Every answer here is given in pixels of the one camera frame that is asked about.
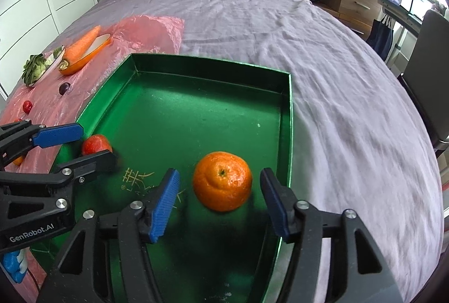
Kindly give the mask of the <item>blue white gloved left hand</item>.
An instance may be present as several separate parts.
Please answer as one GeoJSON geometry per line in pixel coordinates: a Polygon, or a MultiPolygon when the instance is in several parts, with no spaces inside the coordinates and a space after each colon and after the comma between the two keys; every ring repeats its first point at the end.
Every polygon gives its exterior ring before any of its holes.
{"type": "Polygon", "coordinates": [[[4,254],[1,258],[1,265],[15,283],[22,283],[28,270],[26,250],[21,249],[4,254]]]}

